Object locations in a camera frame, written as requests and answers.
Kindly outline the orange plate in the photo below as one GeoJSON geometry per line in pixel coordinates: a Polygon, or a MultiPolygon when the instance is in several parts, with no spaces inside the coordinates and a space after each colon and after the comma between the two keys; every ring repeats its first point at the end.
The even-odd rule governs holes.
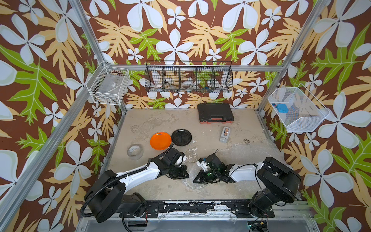
{"type": "Polygon", "coordinates": [[[157,132],[150,139],[150,146],[155,150],[166,150],[171,143],[171,136],[166,132],[157,132]]]}

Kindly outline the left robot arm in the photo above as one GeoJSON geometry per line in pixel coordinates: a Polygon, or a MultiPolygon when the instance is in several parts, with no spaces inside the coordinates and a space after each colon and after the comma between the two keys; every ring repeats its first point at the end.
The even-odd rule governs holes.
{"type": "Polygon", "coordinates": [[[173,180],[189,178],[186,156],[170,146],[161,154],[150,158],[147,164],[130,171],[115,173],[107,170],[91,186],[80,209],[83,218],[94,217],[98,223],[108,220],[115,213],[141,216],[146,200],[139,194],[126,192],[145,182],[162,176],[173,180]]]}

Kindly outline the white tape dispenser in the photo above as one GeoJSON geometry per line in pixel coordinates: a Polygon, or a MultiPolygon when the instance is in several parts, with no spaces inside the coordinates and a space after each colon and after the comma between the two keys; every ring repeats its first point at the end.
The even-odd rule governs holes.
{"type": "Polygon", "coordinates": [[[220,135],[220,142],[227,143],[230,136],[230,132],[231,129],[229,127],[224,127],[220,135]]]}

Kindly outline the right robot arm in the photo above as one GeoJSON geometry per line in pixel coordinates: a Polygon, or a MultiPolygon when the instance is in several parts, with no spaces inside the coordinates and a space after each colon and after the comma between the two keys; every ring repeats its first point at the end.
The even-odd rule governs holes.
{"type": "Polygon", "coordinates": [[[265,188],[256,192],[248,204],[248,212],[256,217],[266,214],[279,202],[293,203],[301,183],[299,174],[273,157],[266,157],[259,163],[225,165],[214,153],[199,159],[197,165],[201,170],[193,180],[195,184],[254,180],[259,186],[263,184],[265,188]]]}

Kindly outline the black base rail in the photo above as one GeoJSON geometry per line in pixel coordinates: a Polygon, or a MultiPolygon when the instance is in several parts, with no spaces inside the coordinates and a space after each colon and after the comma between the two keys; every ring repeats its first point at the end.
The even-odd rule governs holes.
{"type": "Polygon", "coordinates": [[[215,212],[231,214],[237,218],[274,218],[272,207],[258,211],[249,206],[249,199],[239,200],[192,200],[192,201],[143,201],[139,203],[122,203],[117,212],[126,218],[159,218],[160,214],[185,213],[206,216],[215,212]]]}

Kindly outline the black plate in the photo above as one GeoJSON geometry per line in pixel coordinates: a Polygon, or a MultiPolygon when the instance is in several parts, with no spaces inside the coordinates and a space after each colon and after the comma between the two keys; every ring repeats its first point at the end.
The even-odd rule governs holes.
{"type": "Polygon", "coordinates": [[[177,129],[171,135],[172,143],[184,147],[192,141],[192,134],[186,129],[177,129]]]}

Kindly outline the clear bubble wrap sheet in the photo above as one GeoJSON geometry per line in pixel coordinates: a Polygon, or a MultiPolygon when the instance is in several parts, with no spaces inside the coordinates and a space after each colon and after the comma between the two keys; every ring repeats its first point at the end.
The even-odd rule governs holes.
{"type": "Polygon", "coordinates": [[[208,148],[203,150],[192,150],[187,153],[189,160],[186,163],[190,178],[182,181],[184,189],[182,199],[187,200],[216,200],[216,199],[248,199],[260,188],[256,180],[242,181],[237,183],[226,184],[218,182],[215,184],[195,184],[194,178],[199,173],[200,167],[196,162],[200,158],[206,158],[216,150],[216,156],[228,164],[252,164],[264,161],[266,157],[274,157],[283,164],[286,164],[284,153],[279,151],[273,142],[263,141],[250,144],[233,144],[226,147],[223,143],[218,143],[216,148],[208,148]]]}

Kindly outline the black plastic case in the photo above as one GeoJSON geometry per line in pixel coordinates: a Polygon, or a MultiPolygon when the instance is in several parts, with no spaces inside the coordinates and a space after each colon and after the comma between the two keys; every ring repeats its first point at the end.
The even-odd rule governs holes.
{"type": "Polygon", "coordinates": [[[234,121],[234,115],[228,103],[200,103],[197,109],[200,123],[234,121]]]}

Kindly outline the blue object in basket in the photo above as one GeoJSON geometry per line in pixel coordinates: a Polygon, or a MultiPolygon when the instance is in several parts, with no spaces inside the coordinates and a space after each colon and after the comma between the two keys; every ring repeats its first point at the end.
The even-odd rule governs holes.
{"type": "Polygon", "coordinates": [[[288,107],[285,104],[279,103],[275,107],[278,113],[287,114],[289,112],[288,107]]]}

